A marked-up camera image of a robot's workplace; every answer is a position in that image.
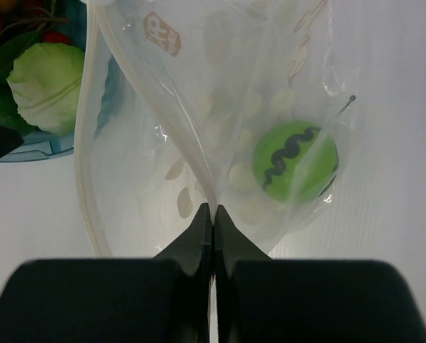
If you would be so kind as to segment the green toy watermelon ball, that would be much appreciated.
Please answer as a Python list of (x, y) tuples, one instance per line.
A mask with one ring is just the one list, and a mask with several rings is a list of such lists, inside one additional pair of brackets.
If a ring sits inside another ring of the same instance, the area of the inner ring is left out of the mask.
[(304, 120), (278, 124), (256, 143), (252, 172), (262, 191), (285, 203), (306, 203), (324, 195), (339, 168), (334, 139), (319, 138), (322, 128)]

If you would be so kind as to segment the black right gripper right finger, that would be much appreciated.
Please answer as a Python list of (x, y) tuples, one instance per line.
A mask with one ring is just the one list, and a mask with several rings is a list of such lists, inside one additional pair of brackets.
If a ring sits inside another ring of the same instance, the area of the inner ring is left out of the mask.
[(221, 342), (426, 342), (402, 275), (377, 260), (272, 259), (224, 207), (214, 219)]

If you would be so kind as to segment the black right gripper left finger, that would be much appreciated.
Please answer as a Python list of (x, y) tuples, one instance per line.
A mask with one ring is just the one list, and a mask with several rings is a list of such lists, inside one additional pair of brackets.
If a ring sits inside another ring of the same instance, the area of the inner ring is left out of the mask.
[(208, 342), (212, 222), (152, 258), (38, 259), (0, 295), (0, 342)]

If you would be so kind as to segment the clear zip top bag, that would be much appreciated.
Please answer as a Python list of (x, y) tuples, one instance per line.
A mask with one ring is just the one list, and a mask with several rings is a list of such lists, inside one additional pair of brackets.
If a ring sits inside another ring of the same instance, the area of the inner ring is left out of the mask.
[[(202, 204), (265, 252), (334, 199), (357, 126), (358, 1), (88, 1), (79, 198), (101, 257), (152, 257)], [(338, 150), (324, 195), (267, 196), (256, 143), (304, 120)]]

